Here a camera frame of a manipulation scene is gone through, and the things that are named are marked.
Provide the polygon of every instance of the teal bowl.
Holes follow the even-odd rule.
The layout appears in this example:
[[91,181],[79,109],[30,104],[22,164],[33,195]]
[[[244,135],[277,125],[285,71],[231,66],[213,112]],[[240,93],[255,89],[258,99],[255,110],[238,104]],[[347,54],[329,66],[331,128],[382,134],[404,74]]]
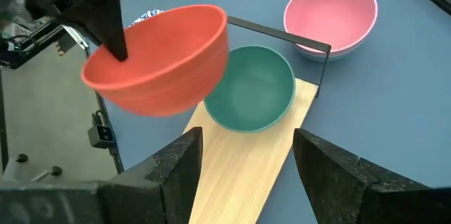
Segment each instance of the teal bowl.
[[222,127],[258,132],[277,123],[295,96],[295,75],[278,52],[243,46],[229,53],[227,69],[204,103]]

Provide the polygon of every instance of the pink bowl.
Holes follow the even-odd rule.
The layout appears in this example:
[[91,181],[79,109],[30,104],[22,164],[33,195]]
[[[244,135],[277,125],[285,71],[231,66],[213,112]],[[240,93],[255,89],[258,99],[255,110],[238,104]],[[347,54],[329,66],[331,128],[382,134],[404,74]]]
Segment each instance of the pink bowl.
[[[330,56],[358,47],[378,16],[376,0],[290,0],[283,16],[285,31],[332,45]],[[322,51],[297,46],[312,56]]]

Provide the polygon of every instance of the table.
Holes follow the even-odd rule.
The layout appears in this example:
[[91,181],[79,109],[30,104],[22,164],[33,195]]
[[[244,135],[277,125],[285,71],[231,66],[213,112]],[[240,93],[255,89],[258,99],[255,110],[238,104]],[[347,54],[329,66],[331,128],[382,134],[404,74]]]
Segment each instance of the table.
[[[230,15],[281,30],[288,1],[121,0],[124,25],[149,9],[217,4]],[[429,0],[378,0],[378,5],[369,38],[346,59],[328,65],[303,127],[425,185],[450,186],[451,17]],[[230,48],[272,47],[297,77],[317,79],[321,65],[303,59],[293,45],[233,26],[229,33]],[[178,137],[192,114],[145,118],[106,105],[125,168]],[[259,223],[315,222],[290,154]]]

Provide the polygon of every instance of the bowl rim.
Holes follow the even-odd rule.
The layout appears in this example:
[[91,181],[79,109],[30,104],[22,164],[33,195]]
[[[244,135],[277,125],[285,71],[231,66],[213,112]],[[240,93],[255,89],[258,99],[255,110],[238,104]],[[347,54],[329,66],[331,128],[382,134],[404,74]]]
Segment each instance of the bowl rim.
[[291,77],[291,79],[292,79],[292,93],[291,93],[291,98],[290,98],[289,102],[287,103],[287,107],[285,108],[285,110],[284,110],[284,111],[283,111],[283,112],[282,112],[282,113],[281,113],[274,121],[272,121],[272,122],[269,123],[268,125],[265,125],[265,126],[263,126],[263,127],[261,127],[261,128],[257,128],[257,129],[255,129],[255,130],[236,130],[236,129],[230,128],[230,127],[224,125],[223,123],[220,123],[219,121],[217,121],[216,117],[214,117],[214,116],[211,114],[210,108],[209,108],[209,106],[208,106],[208,102],[206,101],[206,98],[207,98],[208,96],[206,96],[206,97],[204,98],[204,105],[205,105],[206,112],[208,112],[208,114],[210,115],[210,118],[213,119],[213,121],[215,121],[219,126],[225,128],[225,129],[227,129],[227,130],[230,130],[230,131],[232,131],[232,132],[255,133],[255,132],[261,132],[262,130],[266,130],[266,129],[270,128],[271,126],[275,125],[280,119],[283,118],[283,116],[285,116],[285,115],[288,113],[288,111],[290,110],[290,108],[291,108],[291,106],[292,106],[292,103],[293,103],[293,101],[294,101],[294,99],[295,99],[295,95],[296,95],[296,78],[295,78],[295,73],[293,72],[293,69],[292,69],[290,63],[288,63],[288,60],[287,60],[284,56],[282,56],[281,53],[277,52],[276,50],[274,50],[274,49],[272,49],[272,48],[269,48],[269,47],[267,47],[267,46],[258,45],[258,44],[254,44],[254,45],[251,44],[251,45],[239,46],[239,47],[236,47],[236,48],[234,48],[234,49],[232,49],[232,50],[229,51],[229,60],[230,60],[230,54],[232,54],[233,51],[236,51],[236,50],[238,50],[238,49],[243,49],[243,48],[251,48],[251,47],[259,47],[259,48],[263,48],[263,49],[268,49],[269,51],[272,51],[274,54],[277,54],[277,55],[282,59],[282,61],[287,65],[288,69],[290,69],[290,74],[291,74],[291,76],[292,76],[292,77]]
[[212,5],[212,4],[194,4],[194,5],[189,5],[189,6],[181,6],[181,7],[177,7],[177,8],[172,8],[170,10],[164,11],[159,13],[158,15],[152,16],[150,18],[147,18],[139,23],[136,23],[132,26],[130,26],[130,28],[135,27],[137,25],[139,25],[140,23],[146,21],[146,20],[152,20],[155,19],[156,17],[161,17],[161,15],[166,15],[168,13],[174,12],[174,11],[180,11],[180,10],[185,10],[188,8],[194,8],[194,7],[202,7],[202,8],[212,8],[215,9],[217,12],[219,12],[219,14],[221,15],[221,24],[218,28],[218,30],[216,31],[216,33],[201,47],[199,47],[196,51],[194,51],[192,54],[190,54],[189,56],[184,57],[182,60],[177,61],[176,63],[172,63],[169,66],[166,66],[165,68],[162,68],[160,70],[154,71],[153,73],[150,73],[148,75],[143,75],[141,77],[136,77],[134,79],[131,80],[122,80],[120,82],[115,82],[115,83],[95,83],[89,79],[87,79],[86,77],[86,65],[89,63],[89,60],[92,59],[93,56],[96,56],[95,53],[92,54],[91,56],[89,56],[89,58],[85,61],[83,67],[82,67],[82,72],[81,72],[81,78],[82,80],[91,88],[95,89],[95,90],[120,90],[120,89],[124,89],[127,87],[134,87],[136,85],[140,85],[144,82],[147,82],[151,79],[157,78],[158,76],[164,75],[172,70],[174,70],[175,68],[178,68],[180,66],[183,66],[184,64],[188,63],[189,61],[191,61],[195,56],[197,56],[198,54],[202,53],[203,51],[206,50],[207,47],[209,47],[214,40],[218,39],[219,35],[221,35],[224,32],[224,29],[227,27],[227,13],[219,6],[217,5]]
[[[287,6],[285,7],[285,11],[284,11],[284,13],[283,13],[283,27],[285,28],[285,31],[286,31],[287,33],[290,33],[290,32],[288,31],[288,28],[287,28],[287,17],[286,17],[286,16],[287,16],[288,7],[291,5],[292,1],[293,1],[293,0],[290,0],[290,1],[288,2]],[[330,54],[331,54],[331,55],[332,55],[332,53],[334,53],[334,52],[341,52],[341,51],[344,51],[344,50],[349,49],[350,47],[353,47],[354,45],[360,43],[360,42],[368,35],[368,33],[370,33],[370,31],[373,29],[374,25],[376,24],[376,20],[377,20],[377,17],[378,17],[378,2],[377,2],[377,0],[373,0],[373,3],[374,3],[374,17],[373,17],[373,20],[372,20],[372,22],[371,22],[371,25],[370,25],[369,28],[366,30],[366,32],[365,32],[359,39],[355,40],[355,41],[354,41],[353,43],[351,43],[351,44],[348,44],[347,46],[344,46],[344,47],[338,48],[338,49],[334,49],[334,48],[332,47],[332,49],[331,49],[331,51],[330,51]],[[313,48],[306,47],[306,46],[302,46],[302,45],[300,45],[300,44],[296,44],[296,45],[297,45],[299,48],[306,49],[307,51],[316,53],[316,54],[318,54],[319,56],[320,56],[320,55],[324,55],[324,53],[323,53],[322,51],[317,51],[317,50],[315,50],[315,49],[313,49]]]

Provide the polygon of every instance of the wooden board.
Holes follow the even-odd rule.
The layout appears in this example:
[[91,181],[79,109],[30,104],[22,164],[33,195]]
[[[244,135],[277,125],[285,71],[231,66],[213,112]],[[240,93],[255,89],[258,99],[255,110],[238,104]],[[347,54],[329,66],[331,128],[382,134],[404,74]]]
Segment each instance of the wooden board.
[[279,123],[262,132],[231,132],[216,124],[200,103],[186,130],[202,126],[202,171],[191,224],[247,224],[257,218],[292,146],[318,86],[296,79],[296,95]]

